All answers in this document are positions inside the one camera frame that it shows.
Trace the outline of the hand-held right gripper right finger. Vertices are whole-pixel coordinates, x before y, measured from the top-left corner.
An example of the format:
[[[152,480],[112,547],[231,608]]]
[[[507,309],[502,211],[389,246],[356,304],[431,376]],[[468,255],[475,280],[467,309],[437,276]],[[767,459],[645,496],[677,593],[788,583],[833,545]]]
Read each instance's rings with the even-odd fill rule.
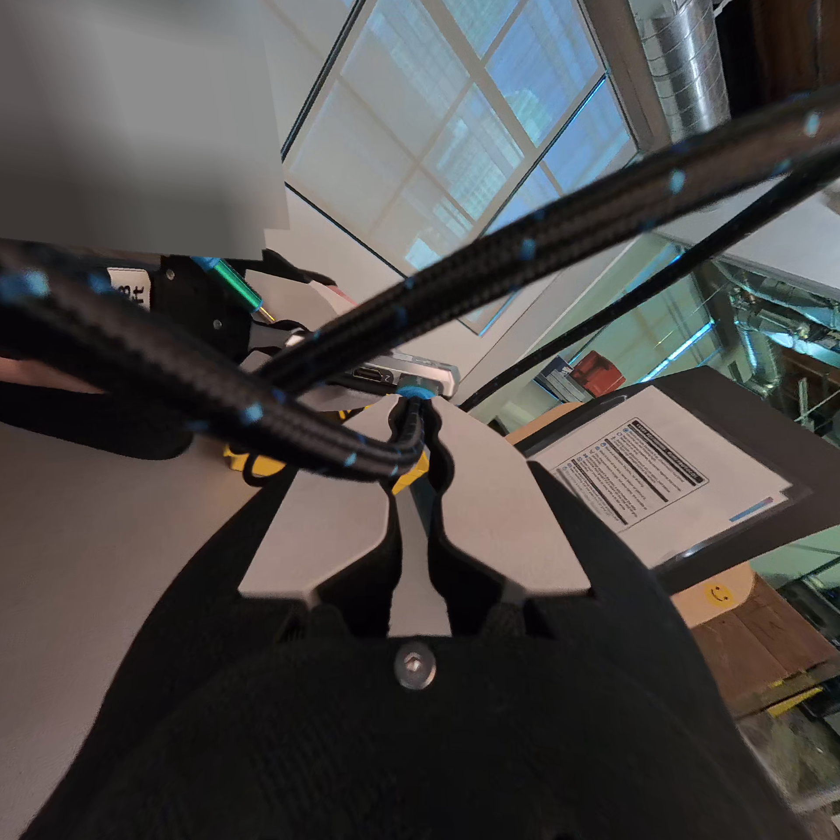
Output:
[[[427,566],[453,634],[477,634],[499,604],[589,594],[589,578],[514,446],[437,396],[427,403],[427,445]]]

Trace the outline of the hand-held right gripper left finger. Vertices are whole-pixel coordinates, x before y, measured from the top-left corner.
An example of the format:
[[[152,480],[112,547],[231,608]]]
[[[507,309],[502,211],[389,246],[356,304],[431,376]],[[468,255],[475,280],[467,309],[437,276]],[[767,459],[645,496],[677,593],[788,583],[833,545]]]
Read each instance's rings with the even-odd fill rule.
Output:
[[[391,516],[386,483],[298,471],[238,593],[315,606],[320,585],[380,547]]]

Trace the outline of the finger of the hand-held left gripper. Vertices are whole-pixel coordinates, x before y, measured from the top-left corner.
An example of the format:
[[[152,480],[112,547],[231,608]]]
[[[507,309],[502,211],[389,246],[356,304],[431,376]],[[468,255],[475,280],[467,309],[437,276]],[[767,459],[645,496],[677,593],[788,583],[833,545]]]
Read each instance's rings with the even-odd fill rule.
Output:
[[[330,277],[301,269],[271,249],[264,249],[260,259],[245,261],[245,280],[274,319],[268,322],[257,314],[250,328],[250,343],[284,343],[271,334],[313,332],[356,305]]]
[[[270,356],[265,351],[249,351],[239,368],[248,373],[260,371]],[[380,395],[360,392],[342,385],[317,385],[300,395],[300,404],[319,413],[351,412],[364,409],[382,399]]]

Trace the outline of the black braided cable slim plug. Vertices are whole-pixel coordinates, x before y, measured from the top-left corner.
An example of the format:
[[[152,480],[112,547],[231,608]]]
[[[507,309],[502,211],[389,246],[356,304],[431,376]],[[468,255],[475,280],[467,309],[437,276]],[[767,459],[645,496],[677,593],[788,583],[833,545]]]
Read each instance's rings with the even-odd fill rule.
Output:
[[[252,318],[266,324],[273,324],[277,320],[268,312],[263,298],[250,286],[227,261],[216,257],[191,257],[192,262],[197,264],[217,284],[226,289],[237,304],[247,311]]]

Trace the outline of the grey hdmi switch adapter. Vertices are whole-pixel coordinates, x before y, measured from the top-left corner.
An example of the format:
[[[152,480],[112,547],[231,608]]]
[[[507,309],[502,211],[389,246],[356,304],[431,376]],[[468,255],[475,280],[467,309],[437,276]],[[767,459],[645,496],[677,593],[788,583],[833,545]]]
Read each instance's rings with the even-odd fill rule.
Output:
[[[380,395],[381,399],[405,389],[420,389],[432,396],[451,398],[459,386],[459,370],[452,364],[390,350],[317,385],[342,385]]]

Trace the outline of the yellow plastic bin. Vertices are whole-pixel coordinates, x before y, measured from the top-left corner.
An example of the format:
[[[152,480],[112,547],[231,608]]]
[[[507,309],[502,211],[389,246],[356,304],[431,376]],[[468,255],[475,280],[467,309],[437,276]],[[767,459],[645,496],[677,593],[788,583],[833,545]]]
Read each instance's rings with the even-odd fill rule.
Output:
[[[323,412],[321,413],[321,415],[323,415],[326,419],[330,420],[331,422],[344,425],[348,423],[349,420],[351,420],[353,417],[356,417],[359,414],[366,412],[370,407],[372,407],[372,405],[355,408],[353,410],[350,409],[342,411]],[[248,457],[249,453],[234,451],[229,445],[226,445],[224,447],[223,458],[227,467],[242,475],[245,473],[245,466]],[[250,474],[253,479],[253,483],[250,485],[252,487],[260,487],[264,483],[264,481],[267,481],[268,478],[276,475],[285,467],[286,465],[284,463],[276,461],[272,458],[268,458],[262,455],[256,456],[254,458],[254,462],[250,470]],[[428,472],[428,469],[429,459],[427,453],[424,452],[424,454],[417,461],[412,470],[404,474],[397,480],[397,482],[392,488],[392,494],[396,496],[403,489],[409,487],[412,483],[414,483],[414,481],[421,478],[421,476],[425,475]]]

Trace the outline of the person's left forearm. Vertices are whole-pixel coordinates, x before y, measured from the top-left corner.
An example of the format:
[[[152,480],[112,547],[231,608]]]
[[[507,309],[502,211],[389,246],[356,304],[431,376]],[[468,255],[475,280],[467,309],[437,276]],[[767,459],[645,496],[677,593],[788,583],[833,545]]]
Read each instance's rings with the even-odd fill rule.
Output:
[[[99,395],[103,390],[37,360],[1,356],[1,382],[46,390]]]

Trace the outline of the red case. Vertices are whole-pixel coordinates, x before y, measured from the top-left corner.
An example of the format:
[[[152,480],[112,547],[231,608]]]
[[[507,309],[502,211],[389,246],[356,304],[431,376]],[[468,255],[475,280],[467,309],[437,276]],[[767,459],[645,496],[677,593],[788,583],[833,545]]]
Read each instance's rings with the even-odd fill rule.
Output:
[[[572,368],[570,377],[583,391],[594,398],[621,388],[626,377],[605,356],[590,351]]]

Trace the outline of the printed instruction sheet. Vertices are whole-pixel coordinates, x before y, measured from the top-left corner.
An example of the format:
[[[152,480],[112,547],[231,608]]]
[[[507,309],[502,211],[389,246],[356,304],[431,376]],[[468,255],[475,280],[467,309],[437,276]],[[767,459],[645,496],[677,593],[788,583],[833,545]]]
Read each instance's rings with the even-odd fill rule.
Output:
[[[650,569],[786,504],[793,482],[651,385],[528,460],[577,496]]]

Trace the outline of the instruction sign on stand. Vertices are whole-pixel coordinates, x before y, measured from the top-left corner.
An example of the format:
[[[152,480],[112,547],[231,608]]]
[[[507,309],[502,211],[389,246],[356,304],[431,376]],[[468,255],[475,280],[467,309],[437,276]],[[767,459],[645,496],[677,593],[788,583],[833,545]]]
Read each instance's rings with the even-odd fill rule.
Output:
[[[651,385],[674,399],[747,454],[793,482],[789,501],[724,534],[720,540],[653,571],[669,594],[743,562],[838,526],[838,449],[804,430],[744,387],[700,367],[633,385],[585,403],[516,444],[526,459],[542,445],[603,413],[621,396]]]
[[[518,430],[508,433],[506,440],[511,445],[518,444],[562,417],[570,413],[576,415],[583,405],[582,402],[559,404],[521,426]],[[698,627],[701,624],[708,623],[712,618],[727,613],[745,603],[753,591],[756,578],[757,575],[750,563],[743,562],[675,593],[671,596],[671,601],[688,628]],[[725,612],[715,609],[715,606],[710,604],[704,596],[703,587],[706,581],[719,581],[726,585],[735,596],[735,605]]]

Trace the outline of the large gridded window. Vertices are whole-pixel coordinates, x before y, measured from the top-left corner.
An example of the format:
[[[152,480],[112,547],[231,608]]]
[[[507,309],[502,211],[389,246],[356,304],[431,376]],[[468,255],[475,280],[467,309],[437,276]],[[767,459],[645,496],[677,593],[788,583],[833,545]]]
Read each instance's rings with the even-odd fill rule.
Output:
[[[262,2],[293,191],[404,275],[639,156],[581,2]]]

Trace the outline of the brown cardboard box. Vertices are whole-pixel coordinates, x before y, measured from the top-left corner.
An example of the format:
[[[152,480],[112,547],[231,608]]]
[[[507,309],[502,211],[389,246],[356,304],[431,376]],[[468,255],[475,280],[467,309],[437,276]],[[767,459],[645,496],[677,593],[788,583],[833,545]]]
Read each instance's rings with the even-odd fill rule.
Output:
[[[759,576],[742,604],[691,634],[735,718],[838,677],[838,649]]]

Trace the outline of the silver flexible duct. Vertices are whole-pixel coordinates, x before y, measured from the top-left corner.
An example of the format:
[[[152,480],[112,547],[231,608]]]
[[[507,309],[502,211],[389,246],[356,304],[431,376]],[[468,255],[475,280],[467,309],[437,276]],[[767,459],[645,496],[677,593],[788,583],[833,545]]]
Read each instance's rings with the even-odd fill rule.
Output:
[[[768,398],[782,383],[776,348],[837,369],[838,301],[782,280],[729,280],[724,290],[751,370],[747,388]]]

